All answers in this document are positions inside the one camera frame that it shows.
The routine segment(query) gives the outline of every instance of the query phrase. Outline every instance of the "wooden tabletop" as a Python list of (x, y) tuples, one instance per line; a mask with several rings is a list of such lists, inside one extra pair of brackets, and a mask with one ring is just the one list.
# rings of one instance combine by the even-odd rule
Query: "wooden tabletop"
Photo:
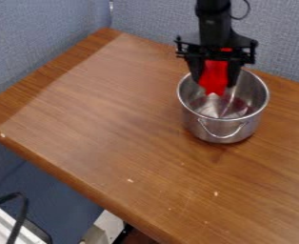
[(161, 243), (299, 244), (299, 83), (252, 138), (181, 127), (175, 48), (101, 30), (0, 94), (0, 141)]

